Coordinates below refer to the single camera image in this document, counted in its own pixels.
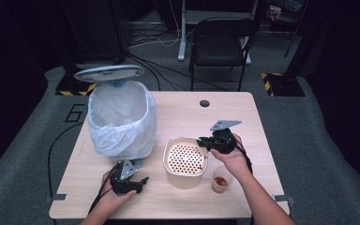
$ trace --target black chair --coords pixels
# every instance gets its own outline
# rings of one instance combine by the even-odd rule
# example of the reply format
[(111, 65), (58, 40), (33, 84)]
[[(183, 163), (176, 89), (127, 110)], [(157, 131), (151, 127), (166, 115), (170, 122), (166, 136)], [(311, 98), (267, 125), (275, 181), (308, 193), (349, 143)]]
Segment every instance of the black chair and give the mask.
[[(246, 57), (252, 46), (259, 24), (249, 18), (210, 18), (199, 22), (193, 34), (189, 70), (191, 71), (191, 91), (194, 83), (238, 83), (241, 90), (244, 79)], [(240, 38), (248, 37), (247, 43), (241, 45)], [(196, 67), (242, 67), (239, 81), (227, 79), (196, 79)]]

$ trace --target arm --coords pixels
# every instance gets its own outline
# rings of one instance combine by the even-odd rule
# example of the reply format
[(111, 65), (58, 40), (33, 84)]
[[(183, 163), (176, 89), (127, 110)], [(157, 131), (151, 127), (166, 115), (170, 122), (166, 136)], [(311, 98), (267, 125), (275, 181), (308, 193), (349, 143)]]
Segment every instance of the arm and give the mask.
[[(106, 172), (103, 176), (103, 181), (107, 176), (108, 173)], [(132, 190), (125, 195), (118, 196), (115, 192), (113, 192), (110, 182), (105, 184), (102, 193), (105, 193), (106, 191), (107, 193), (101, 197), (92, 212), (90, 212), (82, 222), (82, 225), (104, 224), (111, 214), (113, 214), (122, 204), (129, 201), (133, 195), (136, 194), (136, 191)]]
[[(236, 134), (233, 135), (239, 142), (238, 146), (241, 146), (241, 138)], [(256, 224), (295, 224), (252, 175), (245, 157), (239, 150), (234, 149), (230, 154), (224, 155), (212, 149), (211, 153), (224, 163), (227, 170), (241, 184)]]

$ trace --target table hole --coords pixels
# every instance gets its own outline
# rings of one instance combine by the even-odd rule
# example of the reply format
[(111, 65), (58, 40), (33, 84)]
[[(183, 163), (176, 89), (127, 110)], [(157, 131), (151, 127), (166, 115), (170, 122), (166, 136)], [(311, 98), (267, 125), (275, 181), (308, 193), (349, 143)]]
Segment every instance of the table hole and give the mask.
[(200, 105), (204, 108), (209, 107), (210, 102), (208, 100), (202, 100), (200, 101)]

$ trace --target small cup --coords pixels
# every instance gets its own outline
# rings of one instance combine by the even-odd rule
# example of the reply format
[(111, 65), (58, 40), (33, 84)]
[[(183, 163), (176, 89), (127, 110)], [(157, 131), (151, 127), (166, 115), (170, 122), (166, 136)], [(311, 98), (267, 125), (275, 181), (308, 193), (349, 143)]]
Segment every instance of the small cup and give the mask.
[(224, 193), (232, 181), (233, 175), (225, 166), (219, 166), (213, 170), (212, 189), (217, 194)]

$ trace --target white plastic bag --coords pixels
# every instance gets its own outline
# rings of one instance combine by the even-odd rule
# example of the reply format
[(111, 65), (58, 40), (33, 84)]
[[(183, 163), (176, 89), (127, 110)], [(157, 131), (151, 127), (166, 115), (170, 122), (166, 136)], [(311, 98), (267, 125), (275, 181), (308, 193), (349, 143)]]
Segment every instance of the white plastic bag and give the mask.
[(95, 150), (113, 160), (146, 158), (157, 138), (157, 104), (140, 82), (98, 85), (89, 98)]

